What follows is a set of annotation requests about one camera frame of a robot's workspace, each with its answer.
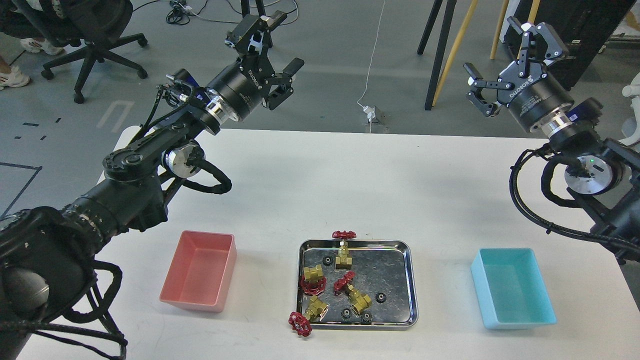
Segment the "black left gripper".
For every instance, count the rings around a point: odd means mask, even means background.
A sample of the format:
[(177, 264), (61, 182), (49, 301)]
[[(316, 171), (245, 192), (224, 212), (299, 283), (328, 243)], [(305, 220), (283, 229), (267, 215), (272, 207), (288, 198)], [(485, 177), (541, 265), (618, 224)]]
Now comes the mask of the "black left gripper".
[(227, 32), (225, 45), (239, 57), (206, 85), (206, 112), (213, 119), (241, 122), (258, 105), (272, 111), (293, 95), (295, 73), (305, 61), (295, 57), (281, 73), (275, 73), (268, 55), (262, 53), (263, 47), (269, 45), (270, 32), (287, 17), (283, 11), (271, 16), (247, 14)]

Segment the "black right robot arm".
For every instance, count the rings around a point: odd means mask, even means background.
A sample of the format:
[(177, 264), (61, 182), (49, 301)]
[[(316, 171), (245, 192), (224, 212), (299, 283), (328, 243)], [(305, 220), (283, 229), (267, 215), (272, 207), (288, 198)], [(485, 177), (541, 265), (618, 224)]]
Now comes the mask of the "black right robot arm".
[[(575, 104), (548, 69), (568, 50), (548, 23), (507, 22), (521, 36), (519, 58), (497, 80), (484, 80), (471, 63), (467, 99), (493, 117), (506, 107), (527, 132), (542, 131), (549, 142), (524, 150), (510, 169), (509, 193), (515, 207), (547, 233), (601, 244), (619, 264), (639, 260), (639, 153), (595, 131), (602, 104), (588, 98)], [(580, 208), (594, 221), (589, 232), (563, 227), (528, 207), (518, 190), (518, 176), (531, 157), (546, 162), (541, 193), (559, 207)]]

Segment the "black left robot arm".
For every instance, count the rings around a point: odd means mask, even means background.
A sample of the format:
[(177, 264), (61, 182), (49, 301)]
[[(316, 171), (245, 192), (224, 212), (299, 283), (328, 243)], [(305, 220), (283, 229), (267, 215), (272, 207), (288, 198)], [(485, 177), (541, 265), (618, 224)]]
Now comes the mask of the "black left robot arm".
[(233, 184), (206, 160), (196, 141), (226, 121), (244, 120), (258, 105), (274, 110), (293, 94), (293, 59), (281, 72), (268, 57), (271, 35), (288, 14), (242, 9), (225, 43), (237, 59), (206, 86), (181, 69), (159, 87), (173, 109), (149, 117), (124, 148), (103, 159), (104, 180), (62, 209), (41, 206), (1, 219), (1, 358), (14, 360), (31, 335), (124, 360), (128, 341), (109, 313), (121, 269), (96, 259), (128, 230), (167, 221), (181, 187), (221, 195)]

